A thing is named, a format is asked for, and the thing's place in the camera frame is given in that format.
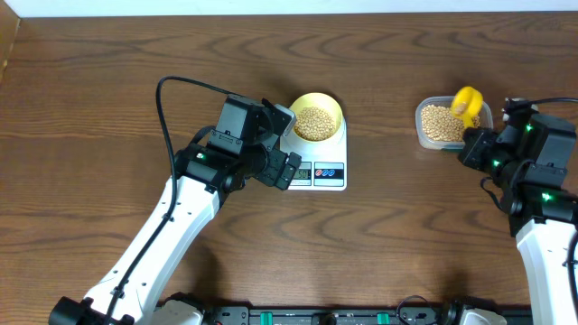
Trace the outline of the yellow plastic measuring scoop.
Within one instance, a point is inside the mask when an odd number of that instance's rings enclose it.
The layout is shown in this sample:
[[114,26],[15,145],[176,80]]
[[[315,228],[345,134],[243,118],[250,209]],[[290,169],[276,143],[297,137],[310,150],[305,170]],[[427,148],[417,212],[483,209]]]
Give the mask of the yellow plastic measuring scoop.
[[474,127],[473,118],[479,114],[483,105],[481,93],[470,86],[461,88],[451,104],[452,115],[461,120],[465,128]]

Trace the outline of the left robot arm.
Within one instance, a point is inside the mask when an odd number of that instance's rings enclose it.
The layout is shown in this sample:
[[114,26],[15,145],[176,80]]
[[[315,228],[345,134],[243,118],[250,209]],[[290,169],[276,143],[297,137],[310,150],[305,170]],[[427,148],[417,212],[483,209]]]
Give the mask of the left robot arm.
[[293,111],[266,99],[229,95],[215,126],[202,128],[171,161],[173,173],[129,248],[85,297],[61,298],[51,324],[200,324],[190,302],[159,306],[164,287],[194,238],[228,195],[254,178],[286,190],[300,155],[278,149],[296,122]]

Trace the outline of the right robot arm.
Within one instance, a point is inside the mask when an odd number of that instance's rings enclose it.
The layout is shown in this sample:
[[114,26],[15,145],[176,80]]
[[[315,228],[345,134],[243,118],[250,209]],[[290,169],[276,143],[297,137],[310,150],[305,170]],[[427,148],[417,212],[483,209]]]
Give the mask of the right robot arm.
[[564,190],[577,142],[574,124],[539,112],[540,100],[509,98],[505,126],[469,128],[458,159],[501,189],[527,274],[535,324],[577,322],[577,197]]

